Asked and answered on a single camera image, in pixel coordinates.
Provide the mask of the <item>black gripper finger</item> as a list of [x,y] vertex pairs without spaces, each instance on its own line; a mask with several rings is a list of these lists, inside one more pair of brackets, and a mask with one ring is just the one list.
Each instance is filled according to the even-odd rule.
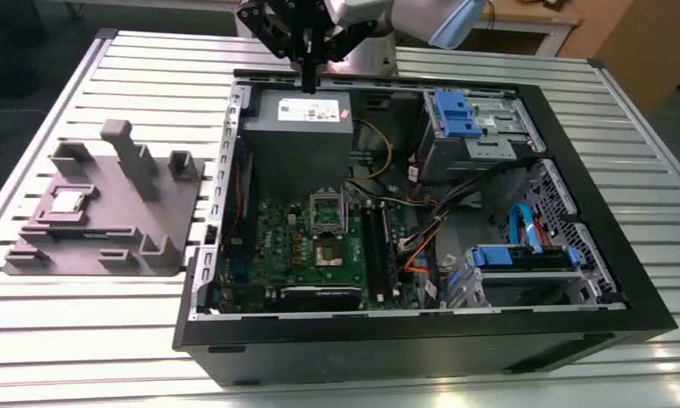
[[371,22],[362,21],[326,36],[329,29],[313,29],[311,34],[311,92],[319,83],[318,69],[327,62],[338,62],[371,33]]
[[265,2],[241,1],[235,16],[270,53],[278,59],[286,58],[294,64],[301,76],[301,90],[303,93],[310,93],[313,29],[298,27],[282,30],[278,26],[265,27],[263,18],[267,14],[273,14]]

